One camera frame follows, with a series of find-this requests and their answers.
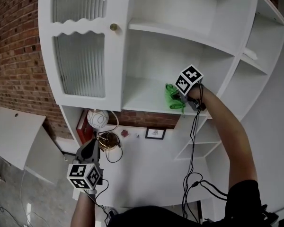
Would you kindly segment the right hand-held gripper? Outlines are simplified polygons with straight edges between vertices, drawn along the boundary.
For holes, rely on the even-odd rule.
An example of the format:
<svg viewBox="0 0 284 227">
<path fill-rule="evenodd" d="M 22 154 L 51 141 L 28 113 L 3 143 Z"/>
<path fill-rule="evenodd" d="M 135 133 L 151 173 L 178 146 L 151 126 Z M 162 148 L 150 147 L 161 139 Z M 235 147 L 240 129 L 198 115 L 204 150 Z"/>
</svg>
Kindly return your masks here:
<svg viewBox="0 0 284 227">
<path fill-rule="evenodd" d="M 181 100 L 185 104 L 189 104 L 193 110 L 199 110 L 201 108 L 200 99 L 193 99 L 188 93 L 192 88 L 202 86 L 201 81 L 203 77 L 203 74 L 191 64 L 180 72 L 175 82 Z"/>
</svg>

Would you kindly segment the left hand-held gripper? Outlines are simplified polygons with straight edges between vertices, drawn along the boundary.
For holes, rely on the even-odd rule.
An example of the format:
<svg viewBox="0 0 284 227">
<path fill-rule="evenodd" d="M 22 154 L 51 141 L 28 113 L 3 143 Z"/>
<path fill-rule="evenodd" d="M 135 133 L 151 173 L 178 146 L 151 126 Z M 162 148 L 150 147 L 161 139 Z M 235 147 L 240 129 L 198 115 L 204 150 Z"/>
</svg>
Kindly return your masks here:
<svg viewBox="0 0 284 227">
<path fill-rule="evenodd" d="M 97 140 L 91 140 L 78 149 L 67 171 L 67 179 L 75 189 L 88 194 L 97 193 L 96 186 L 103 184 L 103 169 L 100 168 L 99 159 Z"/>
</svg>

